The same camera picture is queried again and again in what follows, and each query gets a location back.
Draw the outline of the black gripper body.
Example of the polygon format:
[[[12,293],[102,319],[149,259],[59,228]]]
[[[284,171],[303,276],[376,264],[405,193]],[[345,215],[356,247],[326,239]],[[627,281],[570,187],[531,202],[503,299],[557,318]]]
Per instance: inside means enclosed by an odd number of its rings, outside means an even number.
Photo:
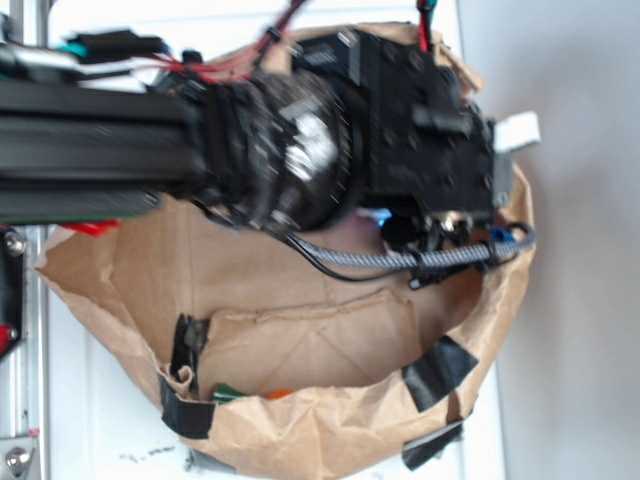
[[[463,102],[451,68],[417,46],[358,30],[300,46],[293,67],[327,81],[343,105],[361,206],[492,220],[492,125]]]

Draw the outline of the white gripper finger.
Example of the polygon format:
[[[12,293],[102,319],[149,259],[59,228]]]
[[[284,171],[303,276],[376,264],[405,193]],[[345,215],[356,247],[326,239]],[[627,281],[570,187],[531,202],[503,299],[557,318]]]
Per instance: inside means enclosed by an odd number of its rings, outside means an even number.
[[[535,112],[509,116],[494,126],[495,151],[516,151],[540,142],[539,117]]]

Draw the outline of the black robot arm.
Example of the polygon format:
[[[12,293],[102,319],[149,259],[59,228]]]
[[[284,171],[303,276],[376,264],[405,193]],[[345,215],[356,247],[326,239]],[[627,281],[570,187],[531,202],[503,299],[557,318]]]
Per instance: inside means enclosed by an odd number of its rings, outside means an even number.
[[[85,64],[160,54],[156,37],[1,47],[1,220],[140,215],[161,194],[229,229],[313,231],[357,207],[484,224],[513,149],[432,48],[343,28],[294,34],[284,72],[164,63],[144,93],[82,86]]]

